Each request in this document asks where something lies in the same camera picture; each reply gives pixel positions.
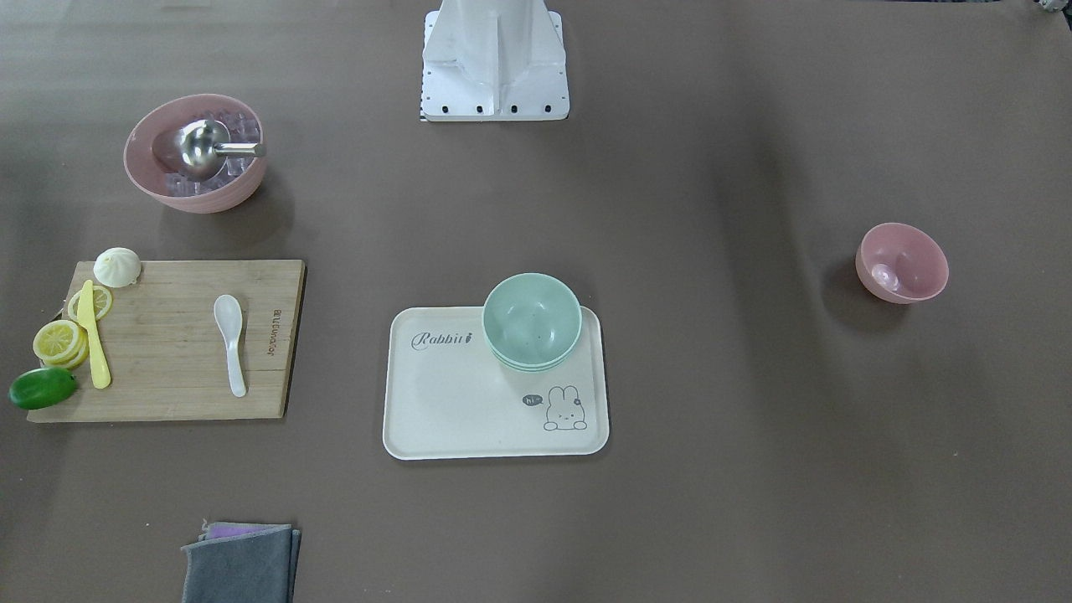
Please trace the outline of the white ceramic spoon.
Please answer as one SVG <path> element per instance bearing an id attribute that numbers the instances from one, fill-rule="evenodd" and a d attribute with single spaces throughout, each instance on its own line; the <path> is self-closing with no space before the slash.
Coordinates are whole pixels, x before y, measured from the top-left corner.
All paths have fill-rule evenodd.
<path id="1" fill-rule="evenodd" d="M 214 320 L 224 340 L 227 378 L 234 397 L 245 396 L 245 379 L 239 359 L 239 340 L 244 330 L 244 313 L 238 299 L 230 294 L 219 296 L 214 302 Z"/>

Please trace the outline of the small pink bowl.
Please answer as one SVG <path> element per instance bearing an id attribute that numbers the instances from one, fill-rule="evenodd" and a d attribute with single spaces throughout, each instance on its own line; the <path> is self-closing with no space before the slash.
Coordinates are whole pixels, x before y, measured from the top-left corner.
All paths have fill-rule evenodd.
<path id="1" fill-rule="evenodd" d="M 923 230 L 888 222 L 861 239 L 855 273 L 862 286 L 882 302 L 915 304 L 946 290 L 950 268 L 941 246 Z"/>

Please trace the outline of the green bowl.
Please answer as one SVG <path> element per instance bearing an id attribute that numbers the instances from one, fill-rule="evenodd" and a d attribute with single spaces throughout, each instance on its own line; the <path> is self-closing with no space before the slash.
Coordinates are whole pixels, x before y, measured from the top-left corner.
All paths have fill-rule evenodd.
<path id="1" fill-rule="evenodd" d="M 541 273 L 498 282 L 482 307 L 487 345 L 507 367 L 541 373 L 566 361 L 582 333 L 582 308 L 570 286 Z"/>

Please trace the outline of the large pink bowl with ice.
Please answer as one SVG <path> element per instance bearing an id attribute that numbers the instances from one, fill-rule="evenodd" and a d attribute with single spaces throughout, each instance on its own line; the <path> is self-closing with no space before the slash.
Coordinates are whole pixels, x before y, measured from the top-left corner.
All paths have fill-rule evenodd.
<path id="1" fill-rule="evenodd" d="M 258 132 L 263 132 L 260 116 L 257 116 L 242 100 L 230 95 L 195 93 L 169 100 L 163 106 L 146 114 L 126 137 L 123 165 L 130 182 L 150 198 L 157 198 L 161 204 L 188 214 L 218 214 L 233 209 L 249 198 L 263 182 L 265 170 L 268 167 L 265 157 L 249 161 L 248 167 L 241 174 L 234 176 L 230 182 L 222 183 L 221 187 L 212 190 L 203 188 L 199 194 L 192 196 L 172 195 L 172 190 L 168 188 L 169 172 L 158 164 L 157 157 L 151 152 L 151 142 L 157 138 L 157 134 L 187 126 L 207 111 L 212 114 L 226 111 L 234 117 L 244 116 L 253 120 Z"/>

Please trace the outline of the top lemon slice stack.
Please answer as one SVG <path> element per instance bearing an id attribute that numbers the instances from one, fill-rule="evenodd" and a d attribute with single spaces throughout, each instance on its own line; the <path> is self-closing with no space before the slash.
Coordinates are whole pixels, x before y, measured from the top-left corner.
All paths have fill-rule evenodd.
<path id="1" fill-rule="evenodd" d="M 76 368 L 88 358 L 88 337 L 77 323 L 56 320 L 38 330 L 32 351 L 45 366 Z"/>

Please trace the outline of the cream rabbit tray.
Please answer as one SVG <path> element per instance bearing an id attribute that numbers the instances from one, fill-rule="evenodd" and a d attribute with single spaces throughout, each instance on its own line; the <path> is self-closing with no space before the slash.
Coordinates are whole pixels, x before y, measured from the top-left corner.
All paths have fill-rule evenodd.
<path id="1" fill-rule="evenodd" d="M 392 321 L 383 443 L 400 461 L 574 456 L 609 440 L 602 332 L 585 308 L 577 348 L 544 373 L 498 362 L 478 307 L 414 307 Z"/>

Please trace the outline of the steel ladle scoop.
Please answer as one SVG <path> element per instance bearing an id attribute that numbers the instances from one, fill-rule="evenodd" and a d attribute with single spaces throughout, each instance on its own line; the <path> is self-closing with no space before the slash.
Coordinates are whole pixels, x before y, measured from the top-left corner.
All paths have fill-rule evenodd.
<path id="1" fill-rule="evenodd" d="M 227 127 L 212 119 L 195 120 L 181 126 L 173 134 L 173 161 L 178 173 L 193 180 L 207 182 L 224 168 L 230 157 L 258 159 L 265 156 L 263 142 L 234 142 Z"/>

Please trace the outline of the bamboo cutting board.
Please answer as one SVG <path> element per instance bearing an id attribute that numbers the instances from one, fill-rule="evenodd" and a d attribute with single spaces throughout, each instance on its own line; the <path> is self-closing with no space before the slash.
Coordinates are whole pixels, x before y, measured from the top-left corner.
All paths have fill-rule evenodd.
<path id="1" fill-rule="evenodd" d="M 111 292 L 100 322 L 111 385 L 96 389 L 87 365 L 60 405 L 31 410 L 38 424 L 71 421 L 280 420 L 291 389 L 302 308 L 302 260 L 145 262 L 137 283 Z M 238 345 L 245 396 L 230 394 L 214 302 L 244 313 Z"/>

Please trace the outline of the grey folded cloth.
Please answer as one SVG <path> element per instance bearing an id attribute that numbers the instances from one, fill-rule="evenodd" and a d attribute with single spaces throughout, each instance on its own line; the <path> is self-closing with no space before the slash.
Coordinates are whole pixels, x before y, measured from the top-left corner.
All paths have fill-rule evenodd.
<path id="1" fill-rule="evenodd" d="M 300 539 L 291 526 L 183 546 L 183 602 L 291 602 Z"/>

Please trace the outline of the purple cloth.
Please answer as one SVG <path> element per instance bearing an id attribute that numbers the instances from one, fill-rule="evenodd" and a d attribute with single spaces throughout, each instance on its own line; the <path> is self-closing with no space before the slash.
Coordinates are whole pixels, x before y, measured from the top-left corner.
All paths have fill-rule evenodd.
<path id="1" fill-rule="evenodd" d="M 242 536 L 256 532 L 271 530 L 291 530 L 291 524 L 278 523 L 204 523 L 199 541 L 204 539 L 221 539 Z"/>

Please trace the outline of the white garlic bulb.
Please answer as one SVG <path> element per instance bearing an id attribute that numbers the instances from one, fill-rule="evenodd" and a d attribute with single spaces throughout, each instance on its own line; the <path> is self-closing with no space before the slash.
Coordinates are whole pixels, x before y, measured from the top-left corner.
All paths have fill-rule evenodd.
<path id="1" fill-rule="evenodd" d="M 103 286 L 121 289 L 135 285 L 142 274 L 142 259 L 137 252 L 114 247 L 101 252 L 93 264 L 93 276 Z"/>

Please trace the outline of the lemon slice under knife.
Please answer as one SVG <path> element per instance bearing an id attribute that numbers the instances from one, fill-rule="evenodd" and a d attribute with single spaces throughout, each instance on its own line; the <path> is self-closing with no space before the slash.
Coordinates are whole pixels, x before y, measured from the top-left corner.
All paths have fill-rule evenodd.
<path id="1" fill-rule="evenodd" d="M 74 291 L 72 296 L 66 302 L 66 317 L 72 322 L 78 321 L 78 308 L 80 308 L 80 299 L 83 297 L 84 291 L 81 289 Z M 107 317 L 107 313 L 111 309 L 111 291 L 107 286 L 93 285 L 92 286 L 92 302 L 93 310 L 95 310 L 95 320 L 99 322 L 103 317 Z"/>

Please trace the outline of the yellow plastic knife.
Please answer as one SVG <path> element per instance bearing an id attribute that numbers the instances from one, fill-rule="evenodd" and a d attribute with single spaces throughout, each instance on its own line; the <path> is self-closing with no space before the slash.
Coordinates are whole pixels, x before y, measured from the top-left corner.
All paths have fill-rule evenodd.
<path id="1" fill-rule="evenodd" d="M 77 322 L 84 328 L 88 338 L 88 354 L 90 376 L 96 389 L 106 389 L 111 385 L 111 371 L 105 358 L 95 319 L 95 283 L 85 280 L 78 302 Z"/>

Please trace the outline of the green lime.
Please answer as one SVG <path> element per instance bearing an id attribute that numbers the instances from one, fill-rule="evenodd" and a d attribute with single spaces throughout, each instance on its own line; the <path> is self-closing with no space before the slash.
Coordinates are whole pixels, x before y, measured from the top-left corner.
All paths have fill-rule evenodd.
<path id="1" fill-rule="evenodd" d="M 24 410 L 41 410 L 66 400 L 77 389 L 76 378 L 65 368 L 43 367 L 16 378 L 8 399 Z"/>

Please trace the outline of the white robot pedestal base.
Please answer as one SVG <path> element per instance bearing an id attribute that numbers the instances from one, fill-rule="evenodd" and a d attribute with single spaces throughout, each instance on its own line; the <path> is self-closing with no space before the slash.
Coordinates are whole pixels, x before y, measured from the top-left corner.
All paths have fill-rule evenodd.
<path id="1" fill-rule="evenodd" d="M 444 1 L 425 16 L 419 115 L 428 122 L 563 120 L 563 20 L 544 1 Z"/>

